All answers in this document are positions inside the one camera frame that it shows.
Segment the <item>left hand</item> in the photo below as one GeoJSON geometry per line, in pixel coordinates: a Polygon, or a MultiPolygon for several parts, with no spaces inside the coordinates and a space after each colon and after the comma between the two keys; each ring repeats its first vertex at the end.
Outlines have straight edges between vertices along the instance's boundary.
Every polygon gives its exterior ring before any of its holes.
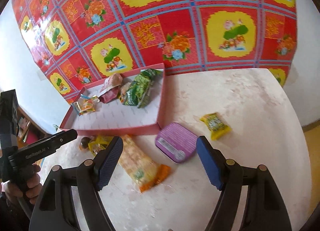
{"type": "Polygon", "coordinates": [[[19,187],[11,181],[1,182],[2,190],[5,192],[9,201],[14,205],[19,205],[17,199],[23,197],[24,194],[32,205],[36,204],[37,198],[42,190],[42,184],[40,183],[41,178],[38,174],[41,168],[37,164],[33,164],[33,170],[34,174],[26,182],[26,191],[21,191],[19,187]]]}

